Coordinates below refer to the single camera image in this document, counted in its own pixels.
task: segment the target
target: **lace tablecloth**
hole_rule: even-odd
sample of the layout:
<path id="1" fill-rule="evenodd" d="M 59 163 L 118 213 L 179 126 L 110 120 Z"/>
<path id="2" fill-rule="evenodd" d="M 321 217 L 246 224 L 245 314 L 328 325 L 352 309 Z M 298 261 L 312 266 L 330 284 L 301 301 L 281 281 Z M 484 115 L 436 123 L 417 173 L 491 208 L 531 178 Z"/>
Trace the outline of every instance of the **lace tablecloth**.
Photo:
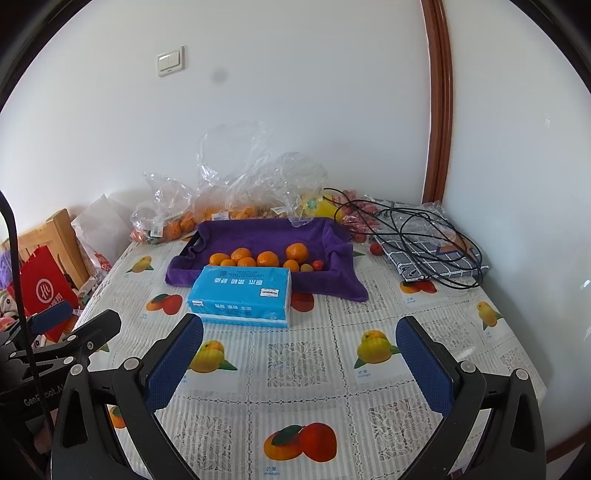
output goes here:
<path id="1" fill-rule="evenodd" d="M 161 294 L 186 299 L 189 289 L 164 282 L 168 262 L 184 245 L 132 244 L 119 259 L 79 320 L 81 325 L 107 308 L 122 320 L 109 352 L 92 355 L 91 370 L 142 357 L 188 312 L 185 301 L 174 314 L 147 310 Z M 299 311 L 292 308 L 289 329 L 204 324 L 203 343 L 223 350 L 221 358 L 235 369 L 188 370 L 168 407 L 156 412 L 202 480 L 398 478 L 441 415 L 429 409 L 400 354 L 376 353 L 360 365 L 358 347 L 370 330 L 393 344 L 397 321 L 406 314 L 457 360 L 469 359 L 483 372 L 507 375 L 524 368 L 538 401 L 544 397 L 545 386 L 505 319 L 483 329 L 477 305 L 496 308 L 481 288 L 457 291 L 435 284 L 405 293 L 391 264 L 364 246 L 355 248 L 366 254 L 354 262 L 367 302 L 302 296 L 292 303 Z M 153 270 L 132 271 L 144 257 L 151 257 Z M 481 412 L 456 467 L 467 464 L 487 416 Z M 293 427 L 288 444 L 270 445 L 272 434 L 292 425 L 301 429 Z M 117 433 L 131 466 L 149 477 L 127 430 Z"/>

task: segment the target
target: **red logo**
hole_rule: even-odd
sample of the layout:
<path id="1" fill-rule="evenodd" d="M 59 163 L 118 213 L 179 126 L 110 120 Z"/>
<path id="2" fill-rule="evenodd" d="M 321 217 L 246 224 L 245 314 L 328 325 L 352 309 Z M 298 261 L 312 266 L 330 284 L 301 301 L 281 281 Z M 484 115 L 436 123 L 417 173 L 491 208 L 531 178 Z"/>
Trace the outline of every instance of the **red logo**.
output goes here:
<path id="1" fill-rule="evenodd" d="M 111 262 L 109 262 L 103 255 L 95 253 L 95 257 L 100 263 L 101 270 L 105 270 L 106 272 L 108 272 L 111 268 L 113 268 Z"/>
<path id="2" fill-rule="evenodd" d="M 53 285 L 48 279 L 42 278 L 37 282 L 35 292 L 40 302 L 49 303 L 53 298 Z"/>

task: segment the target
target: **folded cloth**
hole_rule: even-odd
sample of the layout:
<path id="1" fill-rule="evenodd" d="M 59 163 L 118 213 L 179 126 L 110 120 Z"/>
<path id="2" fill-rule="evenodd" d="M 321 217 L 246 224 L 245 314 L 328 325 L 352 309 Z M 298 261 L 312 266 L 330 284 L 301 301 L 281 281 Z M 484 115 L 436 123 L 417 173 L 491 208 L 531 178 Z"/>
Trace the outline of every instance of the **folded cloth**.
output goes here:
<path id="1" fill-rule="evenodd" d="M 211 255 L 218 252 L 230 255 L 240 247 L 248 248 L 254 258 L 267 250 L 275 252 L 283 265 L 286 247 L 301 242 L 308 248 L 307 261 L 322 260 L 325 270 L 292 272 L 292 291 L 333 295 L 354 301 L 368 299 L 368 292 L 353 269 L 350 234 L 332 219 L 314 218 L 299 227 L 283 218 L 217 220 L 200 223 L 195 237 L 194 245 L 191 240 L 168 265 L 166 283 L 169 285 L 193 286 Z"/>

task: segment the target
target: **black cable stand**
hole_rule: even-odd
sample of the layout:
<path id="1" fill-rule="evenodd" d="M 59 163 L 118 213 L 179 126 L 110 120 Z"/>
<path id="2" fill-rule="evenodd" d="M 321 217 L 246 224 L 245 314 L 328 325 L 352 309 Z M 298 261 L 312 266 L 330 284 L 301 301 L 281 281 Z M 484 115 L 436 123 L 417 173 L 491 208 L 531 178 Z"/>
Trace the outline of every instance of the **black cable stand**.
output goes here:
<path id="1" fill-rule="evenodd" d="M 51 412 L 49 410 L 49 405 L 47 404 L 47 399 L 45 397 L 45 392 L 43 390 L 43 385 L 41 384 L 41 379 L 39 378 L 39 370 L 37 369 L 37 363 L 35 363 L 35 357 L 33 356 L 33 334 L 31 332 L 31 326 L 27 322 L 27 316 L 25 315 L 25 306 L 22 302 L 22 291 L 21 291 L 21 270 L 20 265 L 18 262 L 18 235 L 17 235 L 17 224 L 14 220 L 14 214 L 6 197 L 0 191 L 0 212 L 4 217 L 4 221 L 8 227 L 8 240 L 10 242 L 10 257 L 11 257 L 11 267 L 12 267 L 12 282 L 14 283 L 14 301 L 17 302 L 17 311 L 18 311 L 18 323 L 21 326 L 21 330 L 25 337 L 25 351 L 27 353 L 27 361 L 29 363 L 29 367 L 31 368 L 31 375 L 33 376 L 33 383 L 35 385 L 35 390 L 39 395 L 39 402 L 41 404 L 41 409 L 43 411 L 43 415 L 45 417 L 45 421 L 47 423 L 47 428 L 49 429 L 49 433 L 51 438 L 53 438 L 53 419 L 51 418 Z"/>
<path id="2" fill-rule="evenodd" d="M 454 290 L 468 290 L 470 288 L 479 287 L 482 284 L 482 280 L 483 280 L 482 253 L 481 253 L 480 249 L 478 248 L 478 246 L 476 246 L 476 244 L 470 238 L 468 238 L 466 235 L 461 233 L 461 231 L 459 231 L 451 222 L 449 222 L 446 218 L 442 217 L 438 213 L 432 212 L 430 210 L 425 210 L 422 208 L 415 208 L 415 207 L 394 207 L 391 205 L 386 205 L 384 203 L 374 202 L 373 200 L 368 200 L 368 199 L 350 199 L 344 192 L 341 192 L 340 190 L 330 189 L 330 188 L 326 188 L 325 190 L 331 190 L 333 192 L 337 192 L 340 195 L 342 195 L 345 199 L 347 199 L 346 202 L 340 203 L 340 202 L 337 202 L 337 201 L 330 199 L 328 197 L 324 197 L 326 200 L 328 200 L 329 202 L 331 202 L 332 204 L 337 206 L 337 209 L 336 209 L 335 215 L 334 215 L 335 220 L 337 218 L 339 211 L 345 207 L 348 207 L 352 211 L 358 213 L 359 218 L 363 221 L 363 223 L 365 224 L 365 227 L 368 230 L 365 232 L 359 232 L 359 231 L 355 231 L 355 230 L 349 228 L 348 230 L 350 233 L 352 233 L 352 234 L 361 233 L 362 235 L 373 235 L 375 238 L 378 238 L 383 243 L 388 244 L 391 248 L 405 253 L 410 258 L 410 260 L 415 264 L 417 269 L 423 274 L 423 276 L 425 276 L 426 278 L 429 278 L 431 280 L 434 280 L 434 281 L 436 281 L 448 288 L 452 288 Z M 357 205 L 358 203 L 361 203 L 361 204 L 370 203 L 373 205 L 377 205 L 377 206 L 381 207 L 382 209 L 378 210 L 377 213 L 372 214 L 372 213 L 366 212 L 365 210 L 360 208 Z M 400 227 L 398 227 L 396 225 L 396 222 L 394 221 L 394 214 L 395 213 L 408 216 L 408 218 L 406 218 L 406 220 L 403 221 L 403 223 L 401 224 Z M 380 216 L 383 214 L 386 214 L 390 217 L 391 223 L 388 223 L 380 218 Z M 393 229 L 394 233 L 377 232 L 369 224 L 367 218 L 373 218 L 377 222 Z M 441 236 L 429 235 L 426 233 L 418 233 L 418 232 L 413 232 L 413 231 L 405 231 L 406 225 L 413 218 L 421 218 L 422 220 L 428 222 L 435 230 L 437 230 L 441 234 Z M 446 229 L 453 231 L 455 234 L 455 238 L 453 238 L 453 239 L 449 238 L 443 232 L 442 228 L 446 228 Z M 455 260 L 448 260 L 447 258 L 438 257 L 437 255 L 434 255 L 430 251 L 428 251 L 420 243 L 418 243 L 416 241 L 412 241 L 409 238 L 410 235 L 424 237 L 426 239 L 426 241 L 428 241 L 428 239 L 445 240 L 446 242 L 453 245 L 460 255 Z M 387 237 L 387 236 L 394 236 L 396 241 L 401 245 L 401 247 L 399 247 L 392 240 L 385 239 L 385 237 Z M 476 255 L 473 256 L 467 251 L 467 246 L 469 244 L 473 245 L 474 249 L 477 252 Z M 414 249 L 420 250 L 422 253 L 420 253 L 420 254 L 417 253 L 416 251 L 414 251 L 413 249 L 410 248 L 410 245 L 412 245 L 414 247 Z M 469 264 L 469 267 L 462 267 L 461 265 L 459 265 L 457 263 L 458 260 L 465 260 Z M 439 274 L 438 272 L 434 271 L 431 267 L 429 267 L 429 265 L 428 265 L 429 261 L 431 261 L 431 262 L 437 261 L 440 263 L 452 265 L 455 269 L 461 270 L 461 271 L 472 272 L 472 271 L 476 270 L 476 275 L 474 277 L 472 277 L 474 279 L 474 282 L 467 285 L 465 283 L 455 281 L 453 278 L 445 277 L 445 276 Z"/>

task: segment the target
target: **wall switch plate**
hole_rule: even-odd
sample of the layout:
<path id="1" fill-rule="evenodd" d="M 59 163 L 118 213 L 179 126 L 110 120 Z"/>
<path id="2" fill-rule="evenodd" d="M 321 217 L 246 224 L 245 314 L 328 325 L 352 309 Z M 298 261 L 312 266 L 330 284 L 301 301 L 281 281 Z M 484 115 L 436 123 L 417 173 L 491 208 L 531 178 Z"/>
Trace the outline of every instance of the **wall switch plate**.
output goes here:
<path id="1" fill-rule="evenodd" d="M 184 68 L 184 47 L 161 53 L 156 57 L 156 72 L 159 77 L 174 73 Z"/>

